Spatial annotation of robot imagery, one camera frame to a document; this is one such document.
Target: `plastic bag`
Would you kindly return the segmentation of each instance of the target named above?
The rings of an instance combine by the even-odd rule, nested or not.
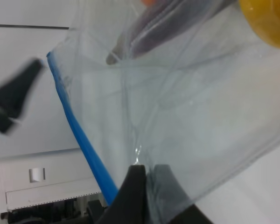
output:
[[[280,144],[280,50],[232,2],[79,2],[48,60],[108,203],[128,167],[144,164],[151,219],[167,223]]]

